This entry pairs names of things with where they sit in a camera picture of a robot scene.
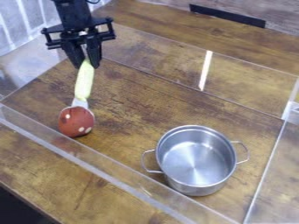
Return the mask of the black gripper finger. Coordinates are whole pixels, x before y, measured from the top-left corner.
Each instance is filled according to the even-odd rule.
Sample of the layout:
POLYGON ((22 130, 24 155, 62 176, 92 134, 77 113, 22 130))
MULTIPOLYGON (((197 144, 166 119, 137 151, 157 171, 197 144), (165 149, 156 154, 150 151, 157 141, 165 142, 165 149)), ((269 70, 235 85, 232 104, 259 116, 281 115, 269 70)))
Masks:
POLYGON ((97 68, 101 61, 101 43, 94 36, 86 38, 86 53, 90 65, 97 68))
POLYGON ((61 43, 61 49, 66 53, 72 65, 80 68, 82 60, 85 59, 80 43, 76 41, 64 41, 61 43))

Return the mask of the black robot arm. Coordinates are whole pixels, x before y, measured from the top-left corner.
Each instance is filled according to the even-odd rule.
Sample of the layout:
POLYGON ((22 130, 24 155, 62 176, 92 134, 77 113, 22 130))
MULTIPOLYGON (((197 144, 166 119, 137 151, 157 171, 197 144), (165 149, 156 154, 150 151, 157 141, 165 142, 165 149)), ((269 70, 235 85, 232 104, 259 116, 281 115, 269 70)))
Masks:
POLYGON ((41 29, 48 49, 61 49, 76 68, 82 60, 93 68, 101 61, 101 43, 116 38, 112 17, 93 17, 89 0, 52 0, 60 17, 60 24, 41 29))

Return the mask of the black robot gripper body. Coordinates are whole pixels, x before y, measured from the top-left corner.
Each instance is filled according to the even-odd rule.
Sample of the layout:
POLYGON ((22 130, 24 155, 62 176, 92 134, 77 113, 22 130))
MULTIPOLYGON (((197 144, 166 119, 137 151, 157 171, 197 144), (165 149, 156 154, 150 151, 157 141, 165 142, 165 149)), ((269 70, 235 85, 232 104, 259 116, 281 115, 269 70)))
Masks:
POLYGON ((92 34, 92 28, 101 26, 102 32, 96 37, 97 41, 108 41, 116 38, 112 17, 93 17, 89 11, 89 0, 52 0, 60 17, 60 24, 41 29, 49 49, 61 48, 64 41, 76 41, 80 44, 86 43, 88 36, 92 34))

